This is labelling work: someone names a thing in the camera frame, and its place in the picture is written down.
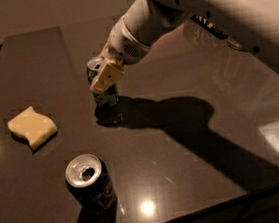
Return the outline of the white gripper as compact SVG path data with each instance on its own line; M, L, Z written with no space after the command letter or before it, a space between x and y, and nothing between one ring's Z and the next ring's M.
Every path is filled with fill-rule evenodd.
M94 93L103 93L118 82L124 75L120 65L137 64L150 51L150 47L138 41L121 17L109 33L106 45L100 56L110 61L104 61L90 85Z

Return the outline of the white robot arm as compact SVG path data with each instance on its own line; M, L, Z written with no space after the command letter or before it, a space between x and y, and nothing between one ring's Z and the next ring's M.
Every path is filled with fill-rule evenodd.
M135 0L102 48L89 88L103 93L162 35L199 15L279 74L279 0Z

